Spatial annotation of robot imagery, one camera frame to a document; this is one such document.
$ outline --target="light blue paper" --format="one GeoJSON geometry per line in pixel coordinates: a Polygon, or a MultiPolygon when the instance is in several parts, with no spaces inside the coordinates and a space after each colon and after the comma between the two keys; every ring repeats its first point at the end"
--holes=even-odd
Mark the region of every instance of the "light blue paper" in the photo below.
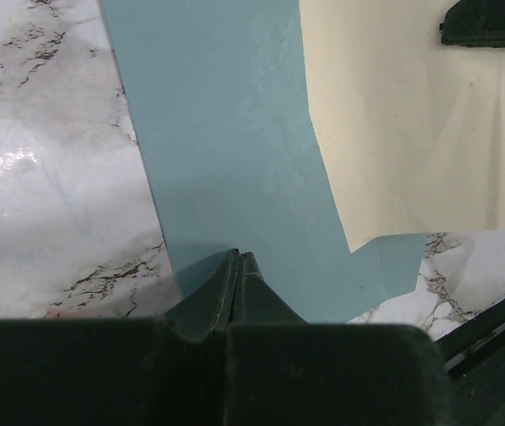
{"type": "Polygon", "coordinates": [[[350,254],[308,112],[297,0],[103,0],[186,296],[228,249],[311,322],[414,290],[424,236],[350,254]]]}

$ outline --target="marble countertop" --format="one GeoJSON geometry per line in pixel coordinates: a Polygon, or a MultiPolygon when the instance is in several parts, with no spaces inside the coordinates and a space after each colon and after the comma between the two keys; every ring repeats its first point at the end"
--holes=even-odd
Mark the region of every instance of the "marble countertop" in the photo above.
{"type": "MultiPolygon", "coordinates": [[[[439,233],[416,290],[352,322],[439,338],[504,297],[504,231],[439,233]]],[[[0,317],[179,299],[98,1],[0,0],[0,317]]]]}

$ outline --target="paper sheet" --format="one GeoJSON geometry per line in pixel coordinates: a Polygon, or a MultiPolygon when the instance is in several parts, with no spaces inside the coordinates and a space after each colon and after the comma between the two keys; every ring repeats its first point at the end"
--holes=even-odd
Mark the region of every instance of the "paper sheet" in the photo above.
{"type": "Polygon", "coordinates": [[[308,111],[298,0],[102,5],[183,296],[235,247],[309,322],[415,288],[422,235],[349,253],[308,111]]]}
{"type": "Polygon", "coordinates": [[[310,115],[354,251],[505,228],[505,50],[445,47],[455,0],[300,0],[310,115]]]}

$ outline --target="cream paper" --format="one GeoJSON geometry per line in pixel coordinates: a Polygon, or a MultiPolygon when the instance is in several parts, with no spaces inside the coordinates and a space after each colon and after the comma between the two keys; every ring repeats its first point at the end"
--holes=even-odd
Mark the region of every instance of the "cream paper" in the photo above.
{"type": "Polygon", "coordinates": [[[505,50],[445,47],[455,0],[300,0],[309,109],[343,229],[505,228],[505,50]]]}

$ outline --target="dark green plastic object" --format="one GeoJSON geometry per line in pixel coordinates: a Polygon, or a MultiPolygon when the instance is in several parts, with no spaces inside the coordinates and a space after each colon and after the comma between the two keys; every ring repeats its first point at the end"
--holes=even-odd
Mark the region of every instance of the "dark green plastic object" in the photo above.
{"type": "Polygon", "coordinates": [[[443,44],[505,47],[505,0],[461,0],[440,29],[443,44]]]}
{"type": "Polygon", "coordinates": [[[350,254],[308,112],[297,0],[103,0],[179,285],[253,251],[310,322],[414,289],[424,237],[350,254]]]}
{"type": "Polygon", "coordinates": [[[1,426],[448,426],[449,385],[423,331],[306,324],[238,250],[165,317],[0,320],[1,426]]]}

